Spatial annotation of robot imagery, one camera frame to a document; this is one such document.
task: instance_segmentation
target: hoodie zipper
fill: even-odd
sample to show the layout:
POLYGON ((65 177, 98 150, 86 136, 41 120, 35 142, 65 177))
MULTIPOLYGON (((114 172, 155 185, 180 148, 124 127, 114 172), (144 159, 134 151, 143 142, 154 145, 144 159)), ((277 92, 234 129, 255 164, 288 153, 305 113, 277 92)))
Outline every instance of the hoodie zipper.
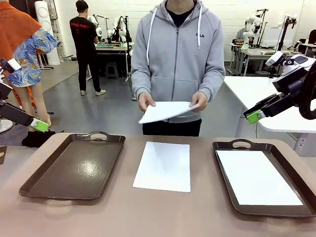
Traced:
POLYGON ((180 30, 180 28, 177 27, 176 57, 175 57, 175 62, 174 62, 174 72, 173 72, 171 101, 173 101, 174 87, 175 87, 175 85, 176 85, 176 71, 177 71, 177 59, 178 59, 179 30, 180 30))

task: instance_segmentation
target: hoodie drawstring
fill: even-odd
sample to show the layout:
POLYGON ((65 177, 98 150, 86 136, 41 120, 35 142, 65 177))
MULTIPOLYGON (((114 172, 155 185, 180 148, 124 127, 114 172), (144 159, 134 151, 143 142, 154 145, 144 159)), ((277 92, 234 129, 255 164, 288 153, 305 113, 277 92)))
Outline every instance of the hoodie drawstring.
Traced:
POLYGON ((201 3, 201 8, 199 9, 199 17, 198 17, 198 24, 197 24, 197 45, 198 45, 198 49, 201 46, 201 39, 200 39, 201 18, 202 18, 202 3, 201 3))
MULTIPOLYGON (((201 4, 201 7, 199 9, 199 16, 198 16, 198 24, 197 24, 197 45, 198 49, 200 49, 201 46, 201 39, 200 39, 200 28, 201 28, 201 19, 202 19, 202 11, 203 11, 203 5, 201 4)), ((150 45, 150 38, 152 36, 152 28, 153 28, 153 22, 155 19, 157 13, 157 8, 154 9, 152 20, 150 22, 150 29, 149 29, 149 38, 148 38, 148 44, 147 44, 147 65, 149 66, 149 45, 150 45)))
POLYGON ((156 16, 157 8, 155 8, 153 16, 152 16, 152 21, 150 22, 150 30, 149 30, 149 38, 148 38, 148 44, 147 44, 147 65, 149 66, 149 43, 150 43, 150 37, 152 35, 152 27, 153 27, 153 22, 156 16))

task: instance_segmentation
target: woman's leg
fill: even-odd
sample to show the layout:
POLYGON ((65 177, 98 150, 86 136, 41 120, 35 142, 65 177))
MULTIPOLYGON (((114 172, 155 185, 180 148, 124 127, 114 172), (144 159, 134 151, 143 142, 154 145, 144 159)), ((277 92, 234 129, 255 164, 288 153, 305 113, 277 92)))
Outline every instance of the woman's leg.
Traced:
POLYGON ((36 108, 38 111, 38 117, 41 121, 46 122, 49 126, 51 126, 50 116, 47 113, 46 105, 43 97, 43 89, 41 87, 41 82, 30 86, 33 98, 36 104, 36 108))
MULTIPOLYGON (((21 99, 23 110, 27 114, 32 115, 32 116, 35 117, 36 115, 35 115, 34 109, 32 107, 32 100, 31 100, 31 97, 29 95, 28 88, 27 87, 16 87, 16 86, 13 86, 13 89, 19 95, 19 97, 21 99)), ((29 127, 29 131, 33 132, 34 129, 29 127)))

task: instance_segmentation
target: sheet of paper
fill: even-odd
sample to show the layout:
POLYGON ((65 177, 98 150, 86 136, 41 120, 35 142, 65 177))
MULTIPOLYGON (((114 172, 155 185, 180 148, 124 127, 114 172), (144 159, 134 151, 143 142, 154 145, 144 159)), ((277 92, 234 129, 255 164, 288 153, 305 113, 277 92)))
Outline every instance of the sheet of paper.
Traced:
POLYGON ((147 142, 133 187, 191 192, 190 145, 147 142))
POLYGON ((261 151, 217 151, 240 205, 303 205, 261 151))
POLYGON ((155 107, 149 106, 147 108, 139 124, 174 118, 199 107, 199 105, 193 107, 189 107, 189 105, 190 102, 156 102, 155 107))

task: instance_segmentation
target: man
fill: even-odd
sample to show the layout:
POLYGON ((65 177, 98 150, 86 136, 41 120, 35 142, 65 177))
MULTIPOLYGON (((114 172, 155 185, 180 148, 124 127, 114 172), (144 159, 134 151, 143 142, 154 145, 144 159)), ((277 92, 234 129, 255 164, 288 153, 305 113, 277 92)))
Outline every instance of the man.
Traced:
POLYGON ((240 29, 238 32, 237 32, 237 35, 236 35, 236 39, 237 40, 243 40, 243 33, 245 32, 248 32, 246 30, 246 27, 247 27, 247 22, 245 22, 245 27, 240 29))
POLYGON ((94 24, 87 20, 89 7, 82 0, 76 2, 76 7, 79 16, 70 21, 70 28, 77 50, 80 94, 86 95, 86 72, 89 65, 95 95, 104 95, 107 92, 100 88, 98 55, 94 45, 99 40, 94 24))
POLYGON ((200 0, 165 0, 138 25, 133 90, 141 111, 155 101, 191 101, 194 112, 143 125, 144 135, 199 136, 200 112, 225 76, 220 19, 200 0))

